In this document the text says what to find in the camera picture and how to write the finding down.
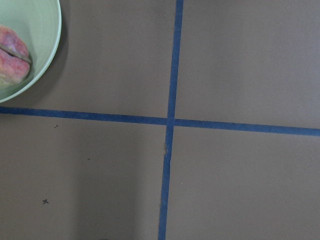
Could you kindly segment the green pink peach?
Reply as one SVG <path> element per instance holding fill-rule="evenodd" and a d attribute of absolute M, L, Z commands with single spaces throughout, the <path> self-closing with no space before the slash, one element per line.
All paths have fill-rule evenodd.
<path fill-rule="evenodd" d="M 0 26 L 0 84 L 20 84 L 31 67 L 29 50 L 25 42 L 11 28 Z"/>

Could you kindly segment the light green plate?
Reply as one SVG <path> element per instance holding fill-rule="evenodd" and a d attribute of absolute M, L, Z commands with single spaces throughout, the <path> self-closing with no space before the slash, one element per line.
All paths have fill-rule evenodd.
<path fill-rule="evenodd" d="M 52 63 L 62 31 L 61 3 L 59 0 L 2 0 L 0 24 L 14 30 L 24 41 L 32 61 L 21 83 L 0 82 L 0 102 L 4 103 L 34 85 Z"/>

